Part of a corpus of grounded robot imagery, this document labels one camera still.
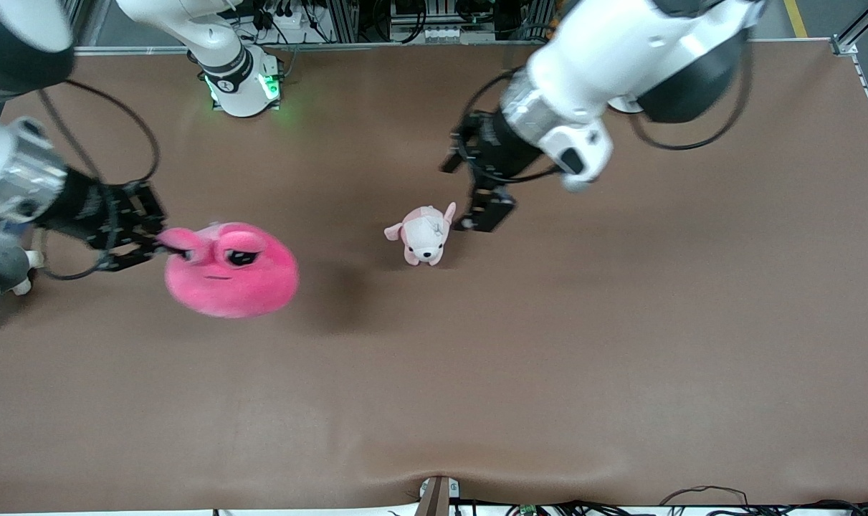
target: brown table surface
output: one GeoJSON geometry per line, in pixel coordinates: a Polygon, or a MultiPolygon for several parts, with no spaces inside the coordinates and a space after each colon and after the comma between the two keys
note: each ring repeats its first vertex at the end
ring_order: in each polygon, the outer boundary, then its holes
{"type": "MultiPolygon", "coordinates": [[[[303,53],[282,109],[253,120],[210,111],[184,56],[81,59],[76,78],[161,139],[169,223],[262,226],[302,289],[227,321],[174,302],[162,258],[41,280],[0,321],[0,512],[394,504],[430,474],[506,502],[652,504],[702,483],[868,499],[868,105],[850,59],[755,44],[751,103],[719,143],[652,150],[608,114],[594,189],[515,187],[499,231],[407,267],[382,229],[464,203],[466,174],[437,164],[503,52],[303,53]]],[[[107,179],[144,171],[115,108],[52,92],[107,179]]],[[[705,136],[731,104],[654,134],[705,136]]],[[[46,120],[34,95],[5,118],[21,114],[46,120]]],[[[58,269],[92,258],[53,241],[58,269]]]]}

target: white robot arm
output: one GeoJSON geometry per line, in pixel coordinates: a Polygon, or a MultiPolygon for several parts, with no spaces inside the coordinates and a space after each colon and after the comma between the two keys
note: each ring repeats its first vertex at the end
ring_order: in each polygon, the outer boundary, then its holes
{"type": "Polygon", "coordinates": [[[499,109],[463,114],[454,154],[441,166],[451,173],[466,161],[472,172],[456,229],[492,231],[515,208],[506,185],[521,182],[515,176],[543,154],[565,189],[595,181],[613,150],[601,120],[607,105],[657,122],[699,117],[728,88],[764,4],[580,0],[551,42],[502,77],[511,84],[499,109]]]}
{"type": "Polygon", "coordinates": [[[211,96],[228,115],[252,117],[280,98],[277,58],[244,45],[217,16],[243,0],[116,0],[130,19],[162,30],[189,48],[211,96]]]}

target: plush dog ear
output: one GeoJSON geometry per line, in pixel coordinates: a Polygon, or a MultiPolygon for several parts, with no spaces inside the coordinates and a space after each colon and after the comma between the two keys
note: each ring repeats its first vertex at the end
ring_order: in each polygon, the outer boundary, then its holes
{"type": "Polygon", "coordinates": [[[387,239],[390,239],[390,240],[393,241],[393,242],[394,242],[394,241],[397,241],[397,239],[399,239],[399,231],[400,231],[400,229],[401,229],[401,222],[399,222],[399,223],[398,223],[397,225],[395,225],[395,226],[389,226],[389,227],[386,228],[386,230],[384,231],[384,233],[386,233],[386,238],[387,238],[387,239]]]}
{"type": "Polygon", "coordinates": [[[206,242],[200,235],[185,228],[171,228],[156,235],[159,244],[166,246],[175,254],[184,255],[189,262],[200,262],[207,249],[206,242]]]}
{"type": "Polygon", "coordinates": [[[456,203],[449,203],[447,212],[443,214],[443,218],[447,220],[447,224],[453,222],[454,215],[456,215],[456,203]]]}

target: pink plush toy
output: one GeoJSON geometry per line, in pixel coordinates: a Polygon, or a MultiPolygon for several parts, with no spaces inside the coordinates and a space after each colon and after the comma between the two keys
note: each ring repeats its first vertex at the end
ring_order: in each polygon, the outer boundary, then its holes
{"type": "Polygon", "coordinates": [[[201,231],[174,228],[159,241],[170,252],[166,287],[172,297],[212,317],[257,317],[287,304],[299,277],[293,254],[269,233],[239,222],[201,231]]]}
{"type": "Polygon", "coordinates": [[[440,213],[433,206],[421,206],[411,210],[397,225],[386,228],[386,238],[393,242],[401,238],[405,244],[405,262],[437,265],[443,258],[443,246],[447,243],[454,214],[456,203],[449,203],[446,213],[440,213]]]}

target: wire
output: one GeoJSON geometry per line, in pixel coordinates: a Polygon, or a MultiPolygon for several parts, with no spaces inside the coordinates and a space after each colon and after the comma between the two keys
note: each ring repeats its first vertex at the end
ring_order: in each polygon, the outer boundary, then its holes
{"type": "Polygon", "coordinates": [[[87,170],[90,172],[90,176],[96,182],[96,189],[100,191],[102,194],[102,198],[105,199],[106,206],[109,208],[109,236],[106,239],[105,249],[103,251],[99,251],[99,257],[96,259],[96,263],[92,265],[92,267],[87,268],[80,273],[77,274],[57,274],[51,270],[51,267],[48,264],[48,252],[47,252],[47,244],[48,244],[48,231],[42,231],[42,234],[39,238],[39,251],[44,257],[44,267],[42,267],[42,273],[47,277],[52,279],[57,279],[58,281],[73,281],[77,279],[86,278],[88,275],[95,273],[99,270],[100,267],[103,267],[108,261],[109,252],[115,248],[115,242],[118,237],[118,206],[116,206],[115,199],[113,198],[112,191],[106,187],[105,183],[102,182],[102,174],[99,172],[99,169],[96,167],[96,163],[90,157],[90,154],[87,154],[87,151],[83,149],[83,146],[80,145],[79,141],[77,141],[74,134],[70,132],[70,128],[67,127],[67,124],[64,123],[64,120],[61,118],[61,114],[57,112],[57,108],[54,106],[54,102],[52,102],[51,97],[48,97],[48,92],[44,91],[44,89],[38,91],[38,97],[42,101],[42,105],[44,109],[46,109],[48,113],[48,117],[51,117],[52,122],[54,122],[54,126],[57,127],[57,130],[61,132],[61,135],[64,136],[64,139],[67,141],[67,144],[70,145],[71,149],[73,149],[77,156],[80,157],[80,160],[86,165],[87,170]]]}
{"type": "Polygon", "coordinates": [[[259,39],[259,35],[247,32],[247,30],[242,29],[241,25],[243,25],[243,19],[239,15],[239,11],[237,11],[237,8],[235,6],[233,7],[233,12],[237,14],[236,23],[230,24],[230,26],[233,27],[234,32],[243,32],[244,34],[247,34],[249,38],[253,38],[253,40],[259,39]]]}
{"type": "MultiPolygon", "coordinates": [[[[383,0],[376,0],[373,4],[373,10],[371,12],[371,18],[373,19],[373,28],[376,30],[379,39],[382,39],[384,42],[390,43],[402,43],[402,45],[413,42],[418,36],[421,35],[421,32],[424,30],[424,25],[427,23],[427,6],[425,6],[423,0],[418,0],[420,3],[420,9],[417,13],[417,20],[414,22],[414,28],[411,29],[411,33],[408,35],[408,38],[402,39],[400,42],[394,42],[392,39],[388,38],[379,27],[379,16],[378,13],[379,7],[382,6],[383,0]]],[[[383,13],[383,19],[387,19],[387,17],[391,17],[391,14],[383,13]]]]}
{"type": "MultiPolygon", "coordinates": [[[[303,34],[303,43],[306,43],[306,35],[303,34]]],[[[282,77],[287,78],[290,76],[290,73],[293,73],[293,65],[297,62],[297,55],[300,54],[300,45],[303,43],[297,43],[296,47],[293,47],[293,56],[290,57],[290,64],[287,66],[286,70],[282,70],[282,77]]]]}
{"type": "MultiPolygon", "coordinates": [[[[479,102],[480,98],[488,92],[488,90],[492,89],[494,85],[498,84],[502,81],[507,81],[512,78],[512,76],[519,72],[522,69],[522,66],[517,66],[516,68],[509,69],[506,72],[500,73],[497,77],[494,77],[490,81],[486,82],[479,91],[475,92],[469,102],[466,102],[466,107],[462,109],[462,115],[459,118],[460,126],[466,120],[466,117],[469,117],[469,114],[472,111],[472,108],[475,107],[477,102],[479,102]]],[[[473,156],[469,156],[469,149],[466,147],[465,141],[460,134],[454,135],[454,140],[456,140],[456,150],[459,153],[459,157],[466,161],[466,164],[469,164],[470,169],[473,172],[479,174],[479,176],[485,177],[486,179],[490,179],[495,183],[501,183],[502,185],[519,185],[519,183],[527,183],[529,181],[539,179],[545,176],[552,176],[552,174],[561,172],[561,167],[558,167],[557,164],[553,164],[549,166],[544,171],[539,173],[533,173],[531,176],[523,176],[523,177],[500,177],[494,176],[494,174],[487,172],[482,167],[479,167],[479,164],[475,163],[475,158],[473,156]]]]}
{"type": "Polygon", "coordinates": [[[715,489],[718,491],[726,491],[728,493],[733,493],[739,497],[739,500],[743,503],[744,506],[749,505],[749,499],[745,496],[745,493],[739,489],[733,489],[732,487],[720,487],[720,486],[695,486],[689,487],[689,489],[679,489],[677,491],[673,491],[673,493],[669,493],[663,500],[660,500],[660,503],[657,505],[666,505],[670,500],[674,499],[674,497],[684,495],[685,493],[700,493],[702,491],[707,491],[709,489],[715,489]]]}
{"type": "Polygon", "coordinates": [[[85,92],[91,92],[92,94],[96,95],[96,97],[103,98],[109,101],[110,104],[113,104],[117,108],[121,109],[122,112],[128,115],[128,117],[131,118],[133,122],[135,122],[136,126],[140,128],[141,132],[144,133],[146,140],[148,140],[148,143],[150,144],[150,168],[148,169],[148,172],[146,172],[144,176],[141,176],[139,179],[129,181],[127,183],[119,183],[118,185],[112,186],[127,186],[129,185],[129,183],[142,183],[145,181],[149,181],[150,178],[153,177],[153,174],[156,173],[156,170],[158,170],[159,168],[162,154],[161,148],[159,148],[159,141],[156,140],[156,135],[153,133],[153,130],[151,130],[150,126],[148,126],[148,124],[144,121],[144,118],[140,117],[140,115],[137,114],[136,111],[134,111],[131,107],[128,107],[128,105],[126,105],[124,102],[113,97],[112,95],[107,94],[106,92],[103,92],[102,90],[94,88],[90,85],[83,84],[83,82],[74,81],[73,79],[67,79],[65,82],[71,86],[80,88],[85,92]]]}
{"type": "Polygon", "coordinates": [[[309,3],[310,0],[302,0],[302,2],[300,2],[300,4],[302,4],[303,6],[303,12],[306,13],[306,17],[310,21],[310,27],[312,27],[313,30],[315,30],[316,34],[318,34],[323,40],[325,40],[326,43],[333,43],[332,40],[325,35],[325,32],[322,31],[322,20],[325,19],[325,15],[328,14],[328,9],[323,11],[323,17],[322,19],[320,19],[320,17],[316,16],[315,4],[312,4],[312,6],[307,6],[307,4],[309,3]],[[312,13],[310,13],[309,7],[313,8],[312,13]]]}
{"type": "Polygon", "coordinates": [[[280,34],[280,36],[284,39],[284,44],[290,45],[290,42],[287,41],[287,36],[284,36],[284,32],[280,29],[280,27],[277,26],[277,22],[274,21],[274,17],[271,16],[270,13],[269,13],[269,16],[271,17],[271,25],[273,27],[275,27],[275,29],[277,30],[277,33],[280,34]]]}
{"type": "Polygon", "coordinates": [[[549,29],[552,29],[552,26],[549,25],[548,23],[523,23],[522,25],[515,27],[514,29],[495,30],[494,33],[502,34],[505,32],[518,32],[518,30],[529,30],[529,29],[549,30],[549,29]]]}
{"type": "Polygon", "coordinates": [[[482,13],[482,11],[475,11],[471,9],[471,0],[457,0],[456,6],[454,6],[453,10],[456,11],[456,14],[461,17],[461,19],[465,20],[467,23],[471,23],[473,25],[477,25],[479,23],[488,23],[494,19],[493,8],[492,12],[484,13],[482,16],[476,16],[476,13],[482,13]],[[469,7],[469,10],[463,10],[462,7],[469,7]]]}
{"type": "Polygon", "coordinates": [[[752,92],[752,49],[749,48],[748,45],[745,46],[744,52],[744,66],[741,71],[741,78],[739,79],[739,94],[736,98],[736,104],[734,105],[733,111],[730,113],[730,117],[723,123],[722,127],[715,132],[711,137],[705,138],[701,141],[696,141],[696,143],[688,143],[684,145],[670,145],[667,143],[660,143],[659,141],[654,140],[647,134],[647,131],[640,123],[640,115],[633,114],[630,115],[631,128],[634,129],[634,134],[640,138],[641,141],[644,141],[647,145],[651,147],[656,147],[657,149],[663,149],[664,151],[691,151],[694,149],[698,149],[700,147],[705,147],[705,145],[714,143],[716,140],[719,140],[724,134],[728,133],[731,128],[733,128],[736,124],[736,121],[739,120],[743,112],[745,111],[746,105],[748,105],[749,97],[752,92]]]}
{"type": "Polygon", "coordinates": [[[159,142],[156,140],[156,135],[154,135],[153,131],[150,130],[150,127],[146,122],[137,114],[131,107],[128,107],[124,102],[119,100],[118,98],[113,97],[112,95],[103,92],[97,88],[94,88],[90,85],[83,84],[83,82],[74,81],[73,79],[67,79],[66,84],[72,85],[76,88],[80,88],[83,91],[91,92],[94,95],[98,95],[112,104],[114,104],[117,108],[121,109],[125,114],[128,115],[129,118],[140,128],[142,132],[144,132],[145,137],[148,139],[150,143],[150,151],[151,151],[151,163],[148,172],[141,176],[139,179],[129,181],[127,183],[119,183],[118,185],[106,185],[104,182],[104,178],[102,177],[102,173],[99,170],[99,167],[96,166],[95,161],[93,161],[90,154],[87,153],[86,149],[80,145],[80,142],[77,141],[77,138],[74,136],[73,132],[70,130],[70,127],[67,127],[66,122],[61,118],[61,114],[58,112],[56,105],[51,100],[51,97],[47,94],[44,89],[38,91],[38,97],[46,109],[48,113],[48,117],[51,118],[54,126],[61,133],[64,139],[67,141],[67,144],[70,145],[71,149],[74,150],[74,153],[80,157],[80,160],[87,167],[87,172],[90,173],[90,177],[96,182],[96,187],[102,193],[102,197],[105,199],[106,205],[108,206],[109,211],[109,219],[108,219],[108,238],[106,239],[105,249],[99,251],[99,258],[96,260],[96,263],[86,270],[77,273],[77,274],[57,274],[54,273],[49,264],[47,258],[47,239],[48,239],[48,231],[43,229],[41,231],[41,235],[39,238],[39,250],[44,256],[44,267],[42,267],[42,273],[47,275],[52,279],[56,279],[58,281],[73,281],[76,279],[82,279],[87,277],[90,274],[98,271],[99,268],[103,267],[104,264],[107,264],[110,254],[112,254],[112,250],[116,248],[117,238],[118,238],[118,205],[115,202],[115,196],[112,193],[113,187],[124,187],[130,185],[130,183],[141,183],[149,181],[151,177],[154,176],[156,170],[159,168],[159,163],[161,162],[161,147],[159,147],[159,142]]]}

